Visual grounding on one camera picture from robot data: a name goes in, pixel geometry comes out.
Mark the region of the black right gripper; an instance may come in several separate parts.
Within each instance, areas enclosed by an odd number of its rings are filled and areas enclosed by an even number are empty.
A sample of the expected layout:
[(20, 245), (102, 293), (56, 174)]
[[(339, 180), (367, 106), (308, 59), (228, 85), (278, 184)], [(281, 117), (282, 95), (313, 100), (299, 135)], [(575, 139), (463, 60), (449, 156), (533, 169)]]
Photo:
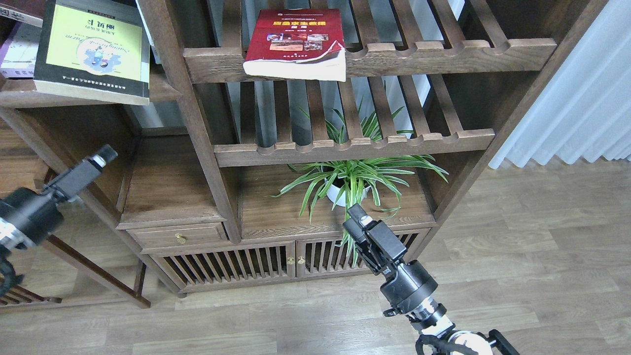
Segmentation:
[(354, 251), (375, 275), (386, 279), (380, 290), (391, 308), (384, 315), (438, 316), (439, 304), (432, 298), (436, 281), (418, 261), (404, 262), (407, 248), (392, 230), (382, 220), (373, 220), (359, 204), (349, 207), (348, 214), (343, 227)]

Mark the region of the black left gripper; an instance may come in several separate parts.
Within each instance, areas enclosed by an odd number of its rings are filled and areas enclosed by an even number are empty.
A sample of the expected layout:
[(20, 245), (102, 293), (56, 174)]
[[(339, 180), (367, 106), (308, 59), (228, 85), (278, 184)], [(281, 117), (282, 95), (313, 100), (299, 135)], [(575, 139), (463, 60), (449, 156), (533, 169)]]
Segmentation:
[(117, 151), (105, 144), (94, 155), (54, 178), (41, 193), (18, 188), (3, 198), (0, 202), (1, 245), (39, 246), (64, 220), (57, 205), (74, 199), (117, 156)]

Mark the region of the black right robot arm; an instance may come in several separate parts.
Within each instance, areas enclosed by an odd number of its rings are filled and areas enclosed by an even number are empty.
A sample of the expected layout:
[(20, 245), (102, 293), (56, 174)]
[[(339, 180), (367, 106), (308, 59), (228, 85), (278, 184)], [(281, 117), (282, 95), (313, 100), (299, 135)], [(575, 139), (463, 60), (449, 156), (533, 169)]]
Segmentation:
[(457, 329), (444, 305), (433, 299), (438, 286), (435, 279), (419, 261), (404, 261), (407, 248), (382, 220), (373, 220), (355, 204), (349, 208), (349, 219), (343, 225), (365, 265), (373, 274), (385, 277), (380, 290), (390, 309), (383, 315), (404, 315), (419, 332), (415, 344), (419, 355), (424, 353), (424, 347), (433, 355), (491, 355), (493, 348), (503, 355), (518, 353), (496, 329), (487, 336)]

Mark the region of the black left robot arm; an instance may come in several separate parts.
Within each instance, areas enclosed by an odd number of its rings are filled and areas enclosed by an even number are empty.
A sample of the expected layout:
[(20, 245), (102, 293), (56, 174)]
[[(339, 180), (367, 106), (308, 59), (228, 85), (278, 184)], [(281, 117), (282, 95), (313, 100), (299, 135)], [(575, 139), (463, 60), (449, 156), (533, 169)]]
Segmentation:
[(33, 248), (49, 238), (64, 221), (57, 207), (74, 200), (117, 155), (112, 146), (104, 144), (94, 155), (56, 176), (40, 192), (22, 187), (0, 201), (2, 296), (24, 279), (7, 260), (13, 249)]

